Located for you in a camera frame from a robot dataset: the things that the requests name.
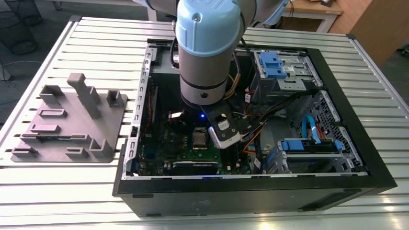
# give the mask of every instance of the floor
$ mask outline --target floor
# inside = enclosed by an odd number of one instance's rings
[[[64,2],[63,10],[56,11],[51,1],[38,0],[36,4],[44,18],[44,22],[31,28],[35,39],[39,42],[39,48],[31,54],[16,56],[11,54],[4,45],[0,44],[0,61],[4,64],[22,60],[42,62],[46,59],[55,41],[58,40],[71,15],[133,20],[148,19],[147,10],[143,7]],[[0,1],[0,11],[8,11],[8,7],[3,1]],[[172,19],[164,14],[159,14],[159,20],[171,21]],[[403,98],[409,103],[409,81],[405,79],[405,76],[409,76],[408,63],[409,57],[403,57],[396,52],[384,64],[381,70],[403,95]],[[0,127],[16,105],[16,102],[7,102],[15,101],[20,98],[39,67],[40,64],[34,62],[18,63],[7,67],[8,72],[15,76],[15,80],[10,84],[0,81]]]

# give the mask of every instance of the aluminum table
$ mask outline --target aluminum table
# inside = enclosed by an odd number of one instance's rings
[[[408,229],[409,109],[361,45],[340,34],[249,29],[249,44],[319,48],[367,128],[399,187],[325,211],[201,217],[139,218],[112,185],[112,163],[15,163],[11,149],[42,103],[46,84],[67,84],[83,72],[99,92],[121,90],[129,100],[116,149],[129,132],[148,38],[172,39],[169,23],[101,18],[71,21],[0,131],[0,228],[35,229]]]

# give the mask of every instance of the metal chassis frame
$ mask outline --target metal chassis frame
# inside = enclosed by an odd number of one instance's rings
[[[305,51],[312,57],[312,64],[321,77],[327,92],[332,98],[333,105],[343,118],[343,126],[349,132],[355,146],[361,154],[361,159],[371,175],[355,177],[291,177],[291,178],[251,178],[251,179],[223,179],[223,180],[121,180],[124,155],[120,156],[117,175],[113,185],[113,196],[125,197],[132,194],[136,196],[153,196],[155,193],[185,193],[185,192],[235,192],[249,190],[292,190],[292,189],[325,189],[345,188],[357,189],[367,188],[367,194],[377,194],[393,187],[396,182],[389,170],[383,162],[376,147],[365,132],[359,117],[349,104],[347,96],[328,67],[320,50],[311,48],[280,47],[277,49]],[[148,70],[149,61],[144,62],[143,71]],[[356,195],[343,199],[343,202],[355,198]],[[341,202],[333,202],[324,209],[335,206]]]

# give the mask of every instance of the black cable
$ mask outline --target black cable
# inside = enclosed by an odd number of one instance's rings
[[[288,22],[287,22],[287,25],[285,25],[287,27],[291,25],[293,17],[295,17],[295,4],[293,4],[293,1],[289,0],[289,3],[291,3],[292,9],[291,9],[291,12],[289,12],[289,19],[288,19]]]
[[[12,81],[14,81],[14,76],[11,76],[11,78],[7,80],[6,79],[6,71],[4,71],[4,65],[3,65],[3,62],[0,61],[0,65],[2,65],[2,71],[3,71],[3,80],[7,84],[10,84]]]
[[[255,139],[256,158],[260,161],[260,169],[256,171],[256,174],[263,174],[263,165],[264,165],[260,136],[261,134]]]
[[[319,92],[319,89],[313,89],[313,90],[308,90],[304,92],[297,92],[293,95],[291,95],[288,98],[285,98],[285,100],[283,100],[281,102],[276,103],[267,111],[265,113],[261,115],[260,117],[260,122],[264,120],[264,118],[269,115],[269,114],[275,114],[277,111],[280,111],[281,109],[285,108],[287,104],[292,103],[297,98],[303,97],[303,96],[308,96],[308,95],[315,95]]]
[[[252,65],[255,67],[255,71],[256,71],[256,78],[257,78],[257,85],[260,86],[260,73],[257,71],[257,63],[256,63],[256,60],[255,60],[255,56],[252,55],[252,52],[251,52],[251,49],[248,47],[248,44],[245,43],[245,40],[244,38],[241,38],[241,43],[244,45],[244,48],[245,48],[245,51],[248,52],[248,55],[251,56],[251,59],[252,59]],[[259,89],[259,111],[260,111],[260,106],[261,106],[261,90]]]
[[[239,64],[237,54],[236,54],[235,51],[233,51],[233,59],[235,59],[235,63],[236,63],[237,74],[241,74],[241,68],[240,68],[240,64]]]
[[[175,38],[171,44],[171,63],[172,63],[172,66],[179,69],[179,63],[175,63],[173,61],[173,50],[175,50],[176,43],[177,43],[177,39]]]

